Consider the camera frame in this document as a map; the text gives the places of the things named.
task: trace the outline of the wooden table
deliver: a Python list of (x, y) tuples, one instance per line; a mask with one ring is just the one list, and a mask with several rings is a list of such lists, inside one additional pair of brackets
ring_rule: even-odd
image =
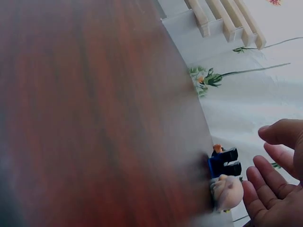
[(0, 225), (190, 226), (211, 138), (151, 0), (0, 2)]

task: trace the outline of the figurine head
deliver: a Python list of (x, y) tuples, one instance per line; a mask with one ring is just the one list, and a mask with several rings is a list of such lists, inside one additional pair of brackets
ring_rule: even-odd
[(215, 151), (217, 154), (223, 152), (223, 148), (222, 148), (222, 145), (221, 145), (221, 144), (215, 144), (215, 145), (213, 146), (213, 149), (214, 149), (214, 151)]
[(244, 195), (242, 183), (235, 176), (221, 175), (219, 180), (211, 185), (211, 190), (218, 211), (238, 206)]

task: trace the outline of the floral tablecloth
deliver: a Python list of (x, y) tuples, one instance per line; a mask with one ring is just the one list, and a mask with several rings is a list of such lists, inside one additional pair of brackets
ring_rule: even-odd
[[(197, 62), (189, 70), (214, 143), (238, 148), (246, 179), (255, 155), (272, 161), (258, 129), (282, 118), (303, 119), (303, 1), (244, 1), (266, 37), (266, 48), (240, 48)], [(278, 171), (298, 183), (283, 169)], [(243, 203), (232, 209), (234, 220), (246, 215)]]

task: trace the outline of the finger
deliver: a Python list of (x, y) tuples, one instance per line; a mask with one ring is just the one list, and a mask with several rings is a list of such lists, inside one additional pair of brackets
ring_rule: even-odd
[(294, 149), (297, 140), (303, 132), (302, 120), (283, 119), (270, 126), (259, 129), (261, 139), (269, 144), (284, 144)]
[(295, 185), (288, 184), (284, 177), (278, 173), (263, 156), (255, 156), (253, 161), (265, 183), (270, 187), (277, 198), (285, 199), (295, 188)]
[(267, 213), (267, 209), (259, 199), (257, 192), (249, 181), (242, 183), (244, 189), (243, 201), (252, 222), (258, 226)]
[(246, 171), (246, 175), (248, 180), (254, 185), (259, 199), (268, 210), (281, 201), (265, 183), (262, 175), (256, 167), (249, 167)]
[(292, 177), (298, 179), (294, 170), (293, 152), (286, 150), (280, 145), (270, 145), (269, 143), (264, 144), (264, 149), (276, 163), (285, 169)]

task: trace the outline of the orange flower print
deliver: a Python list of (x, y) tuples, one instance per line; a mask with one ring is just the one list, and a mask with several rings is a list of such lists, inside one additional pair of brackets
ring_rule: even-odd
[(274, 6), (281, 6), (282, 0), (267, 0)]

